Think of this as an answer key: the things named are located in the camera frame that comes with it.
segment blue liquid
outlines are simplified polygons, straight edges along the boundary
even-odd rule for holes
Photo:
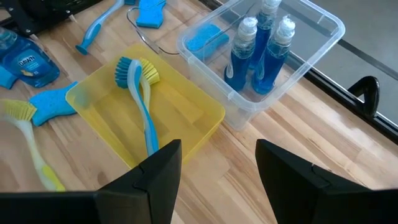
[[[224,70],[224,81],[231,86],[234,90],[240,91],[243,89],[244,84],[246,83],[246,73],[248,72],[250,64],[250,57],[248,58],[239,58],[231,52],[231,63],[229,66],[232,66],[233,76],[232,78],[228,78],[227,73],[229,69],[228,66]]]
[[[273,87],[276,77],[281,70],[287,55],[289,46],[281,46],[271,42],[261,58],[262,66],[257,66],[251,85],[258,94],[265,95]]]
[[[2,64],[5,69],[23,82],[40,88],[56,80],[60,70],[51,59],[32,41],[16,34],[2,33]]]
[[[271,35],[272,29],[260,29],[257,27],[257,35],[256,35],[256,48],[254,49],[253,56],[251,57],[249,68],[254,70],[261,58],[262,53],[267,47],[269,36]]]

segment plastic container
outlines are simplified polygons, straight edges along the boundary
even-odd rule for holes
[[[276,23],[290,14],[296,22],[295,37],[288,59],[275,81],[275,87],[267,95],[258,95],[250,81],[242,91],[236,92],[224,82],[224,68],[229,62],[231,41],[238,24],[245,16],[254,16],[260,9],[260,0],[231,0],[208,14],[196,24],[184,30],[177,41],[177,48],[190,68],[190,79],[214,99],[224,105],[226,122],[234,129],[242,129],[256,114],[266,110],[292,85],[307,73],[344,35],[344,24],[334,15],[307,0],[283,0],[279,6]],[[223,32],[215,35],[195,54],[185,43],[192,40],[204,24],[217,25]],[[201,57],[207,46],[222,34],[229,35],[229,43],[219,47],[211,57]]]
[[[159,147],[182,140],[186,161],[222,122],[223,106],[164,62],[150,48],[136,44],[77,84],[68,103],[126,162],[135,167],[147,158],[143,122],[129,90],[116,86],[114,71],[120,57],[146,58],[160,82],[151,86],[150,115]]]

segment brush bristles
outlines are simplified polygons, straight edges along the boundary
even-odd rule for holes
[[[121,88],[127,88],[127,73],[131,61],[132,60],[127,57],[121,57],[116,66],[115,81]],[[140,58],[139,61],[142,65],[142,74],[148,80],[149,84],[153,85],[159,82],[160,76],[154,65],[144,58]]]
[[[8,115],[17,120],[30,121],[36,113],[36,107],[26,101],[0,100],[1,116]]]

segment dawn dish soap bottle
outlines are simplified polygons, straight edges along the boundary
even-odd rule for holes
[[[269,39],[252,77],[252,87],[258,94],[268,94],[274,88],[275,79],[289,54],[294,34],[295,22],[285,16]]]
[[[60,70],[33,41],[0,27],[0,54],[5,69],[36,88],[56,80]]]
[[[257,24],[256,48],[254,49],[249,66],[251,70],[257,67],[261,55],[267,47],[280,2],[281,0],[262,0],[261,9],[256,16],[259,22]]]
[[[242,90],[246,83],[246,74],[255,47],[256,32],[257,19],[244,18],[232,42],[231,58],[224,70],[224,81],[236,91]]]

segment blue sponge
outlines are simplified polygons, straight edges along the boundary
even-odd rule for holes
[[[139,2],[139,16],[136,24],[139,27],[158,29],[163,23],[163,7],[166,1],[163,0],[141,0]]]
[[[40,126],[56,116],[76,113],[76,111],[65,100],[68,90],[76,84],[77,82],[74,82],[65,88],[59,90],[47,90],[33,96],[29,100],[29,102],[37,108],[37,111],[32,118],[33,124]]]
[[[0,86],[9,90],[17,79],[15,75],[8,72],[3,66],[0,66]]]
[[[216,25],[205,24],[198,29],[197,34],[192,39],[185,43],[185,46],[194,56],[204,60],[213,55],[218,47],[228,43],[228,41],[228,35],[221,34],[221,29]]]

